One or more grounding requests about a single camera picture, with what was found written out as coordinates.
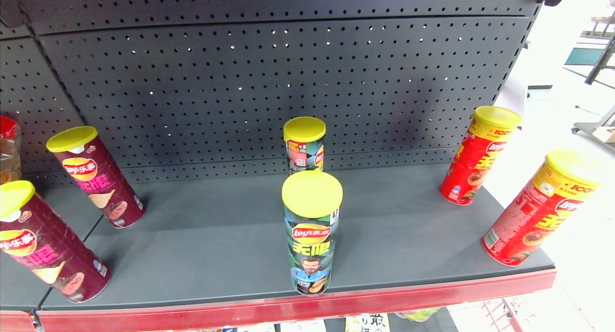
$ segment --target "perforated metal panel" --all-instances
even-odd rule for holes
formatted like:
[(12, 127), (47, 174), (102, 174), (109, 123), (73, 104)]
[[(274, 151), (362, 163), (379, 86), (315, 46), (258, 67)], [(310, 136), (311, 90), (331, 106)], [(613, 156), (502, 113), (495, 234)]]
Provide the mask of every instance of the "perforated metal panel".
[[(41, 79), (66, 87), (139, 182), (284, 172), (282, 126), (299, 115), (327, 122), (328, 170), (450, 160), (540, 9), (539, 0), (20, 1), (54, 69), (42, 65)], [(3, 111), (45, 98), (6, 90)], [(40, 101), (80, 123), (57, 94)], [(40, 130), (27, 137), (28, 177), (70, 184), (42, 145), (77, 124), (28, 107), (22, 116), (38, 116), (24, 122)]]
[(45, 143), (83, 124), (33, 39), (0, 41), (0, 108), (22, 126), (22, 170), (61, 170)]
[(16, 28), (9, 28), (6, 27), (4, 24), (0, 23), (0, 40), (18, 37), (28, 37), (29, 35), (30, 33), (28, 32), (28, 28), (26, 28), (26, 26), (24, 25)]
[(22, 0), (38, 34), (101, 28), (380, 16), (522, 15), (537, 0)]
[[(44, 37), (122, 167), (283, 157), (282, 126), (327, 153), (455, 147), (512, 66), (525, 17), (374, 19)], [(486, 34), (491, 29), (500, 34)]]

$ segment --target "barcode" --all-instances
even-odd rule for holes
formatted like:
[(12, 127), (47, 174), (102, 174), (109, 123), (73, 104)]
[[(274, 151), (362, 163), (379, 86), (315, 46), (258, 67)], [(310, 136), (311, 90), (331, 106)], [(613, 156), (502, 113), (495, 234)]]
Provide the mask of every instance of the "barcode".
[(487, 247), (491, 249), (493, 245), (496, 244), (496, 242), (498, 241), (498, 235), (496, 235), (494, 229), (490, 229), (489, 232), (487, 232), (487, 234), (485, 235), (485, 244), (487, 244)]

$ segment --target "printed man's face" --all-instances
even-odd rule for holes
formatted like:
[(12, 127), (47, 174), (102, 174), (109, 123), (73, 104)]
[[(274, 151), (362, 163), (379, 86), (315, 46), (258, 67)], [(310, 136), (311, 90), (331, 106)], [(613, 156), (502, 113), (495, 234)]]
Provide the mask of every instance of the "printed man's face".
[(303, 269), (307, 274), (314, 274), (318, 271), (318, 267), (320, 267), (320, 262), (318, 261), (303, 261)]

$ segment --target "lay's chip canister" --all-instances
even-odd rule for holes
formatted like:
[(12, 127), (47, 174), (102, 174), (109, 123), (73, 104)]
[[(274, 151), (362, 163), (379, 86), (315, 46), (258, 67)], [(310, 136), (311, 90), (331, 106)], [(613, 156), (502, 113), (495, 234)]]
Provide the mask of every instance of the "lay's chip canister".
[(29, 181), (0, 185), (0, 249), (73, 303), (109, 283), (111, 270), (35, 192)]
[(141, 219), (143, 203), (94, 127), (64, 130), (49, 139), (47, 148), (113, 227), (129, 227)]
[(521, 124), (521, 116), (498, 106), (481, 106), (440, 186), (440, 194), (455, 205), (470, 205), (506, 142)]
[(304, 295), (327, 290), (343, 190), (324, 172), (297, 172), (282, 186), (293, 287)]
[(284, 142), (289, 174), (323, 170), (325, 122), (316, 117), (297, 117), (284, 124)]
[(602, 185), (607, 169), (593, 158), (552, 150), (483, 237), (495, 261), (519, 266)]

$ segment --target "maroon chip can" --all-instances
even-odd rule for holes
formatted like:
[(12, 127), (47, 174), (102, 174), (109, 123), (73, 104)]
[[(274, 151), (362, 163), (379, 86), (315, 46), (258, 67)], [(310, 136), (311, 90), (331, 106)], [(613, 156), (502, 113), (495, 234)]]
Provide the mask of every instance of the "maroon chip can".
[(51, 137), (49, 152), (86, 192), (116, 229), (138, 222), (145, 207), (92, 126), (78, 126)]
[(0, 185), (0, 248), (42, 281), (86, 302), (111, 279), (111, 270), (35, 192), (29, 181)]

